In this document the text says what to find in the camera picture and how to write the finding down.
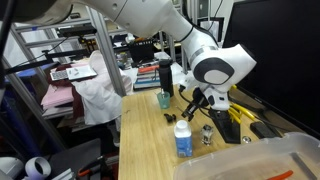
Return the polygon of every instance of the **label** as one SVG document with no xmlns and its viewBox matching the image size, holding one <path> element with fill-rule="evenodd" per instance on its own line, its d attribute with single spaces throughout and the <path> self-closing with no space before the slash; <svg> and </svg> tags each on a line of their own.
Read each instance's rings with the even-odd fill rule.
<svg viewBox="0 0 320 180">
<path fill-rule="evenodd" d="M 192 156 L 192 138 L 190 137 L 176 137 L 177 155 L 178 157 Z"/>
</svg>

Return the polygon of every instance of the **black stand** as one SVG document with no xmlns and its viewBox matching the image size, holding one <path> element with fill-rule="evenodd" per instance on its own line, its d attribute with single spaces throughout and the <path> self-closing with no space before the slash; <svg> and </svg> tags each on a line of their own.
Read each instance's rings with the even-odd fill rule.
<svg viewBox="0 0 320 180">
<path fill-rule="evenodd" d="M 209 115 L 226 143 L 241 144 L 240 124 L 231 121 L 228 111 L 210 109 Z"/>
</svg>

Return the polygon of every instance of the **tape roll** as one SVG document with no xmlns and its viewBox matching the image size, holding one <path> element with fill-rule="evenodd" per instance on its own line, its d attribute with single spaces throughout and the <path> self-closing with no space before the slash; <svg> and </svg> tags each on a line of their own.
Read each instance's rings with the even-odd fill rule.
<svg viewBox="0 0 320 180">
<path fill-rule="evenodd" d="M 51 173 L 49 162 L 42 157 L 34 157 L 30 159 L 25 166 L 28 178 L 35 180 L 43 180 Z"/>
</svg>

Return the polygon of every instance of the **box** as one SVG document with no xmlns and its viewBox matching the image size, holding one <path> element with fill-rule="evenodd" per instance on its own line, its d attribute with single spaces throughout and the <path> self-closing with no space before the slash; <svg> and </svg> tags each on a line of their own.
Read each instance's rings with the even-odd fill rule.
<svg viewBox="0 0 320 180">
<path fill-rule="evenodd" d="M 180 164 L 175 180 L 268 179 L 292 170 L 288 179 L 320 177 L 320 142 L 303 133 L 262 139 Z"/>
</svg>

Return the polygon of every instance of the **plastic bottle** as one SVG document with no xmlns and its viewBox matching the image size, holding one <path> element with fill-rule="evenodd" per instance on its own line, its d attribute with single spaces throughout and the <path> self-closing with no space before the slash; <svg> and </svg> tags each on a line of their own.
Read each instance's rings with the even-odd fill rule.
<svg viewBox="0 0 320 180">
<path fill-rule="evenodd" d="M 174 127 L 178 157 L 192 156 L 191 128 L 187 121 L 179 120 Z"/>
<path fill-rule="evenodd" d="M 160 60 L 159 61 L 159 77 L 161 88 L 170 93 L 170 97 L 173 96 L 173 84 L 172 84 L 172 71 L 171 71 L 171 60 Z"/>
</svg>

